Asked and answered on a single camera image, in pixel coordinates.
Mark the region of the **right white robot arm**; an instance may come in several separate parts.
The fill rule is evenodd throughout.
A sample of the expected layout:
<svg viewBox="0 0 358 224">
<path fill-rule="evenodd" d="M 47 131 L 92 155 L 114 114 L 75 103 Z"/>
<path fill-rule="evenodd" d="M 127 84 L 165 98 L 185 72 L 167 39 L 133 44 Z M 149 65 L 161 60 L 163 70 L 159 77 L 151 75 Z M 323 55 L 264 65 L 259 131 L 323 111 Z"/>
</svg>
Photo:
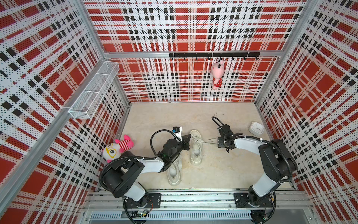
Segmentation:
<svg viewBox="0 0 358 224">
<path fill-rule="evenodd" d="M 218 131 L 218 147 L 225 147 L 227 152 L 243 149 L 260 156 L 264 173 L 249 189 L 253 197 L 264 197 L 281 184 L 291 182 L 298 165 L 281 140 L 267 141 L 242 133 L 234 134 L 227 124 L 218 125 Z"/>
</svg>

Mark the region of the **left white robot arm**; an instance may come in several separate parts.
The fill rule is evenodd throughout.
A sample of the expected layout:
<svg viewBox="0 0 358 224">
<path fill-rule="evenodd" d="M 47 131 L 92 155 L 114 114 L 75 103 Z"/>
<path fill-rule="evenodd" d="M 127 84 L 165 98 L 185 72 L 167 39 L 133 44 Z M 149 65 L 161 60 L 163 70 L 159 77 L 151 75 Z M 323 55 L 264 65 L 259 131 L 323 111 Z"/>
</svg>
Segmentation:
<svg viewBox="0 0 358 224">
<path fill-rule="evenodd" d="M 155 157 L 140 157 L 131 152 L 114 159 L 100 173 L 101 187 L 113 194 L 115 198 L 130 198 L 135 202 L 148 199 L 147 190 L 137 181 L 141 174 L 162 173 L 170 168 L 179 169 L 178 159 L 183 150 L 190 149 L 191 135 L 176 135 L 167 140 L 163 150 Z"/>
</svg>

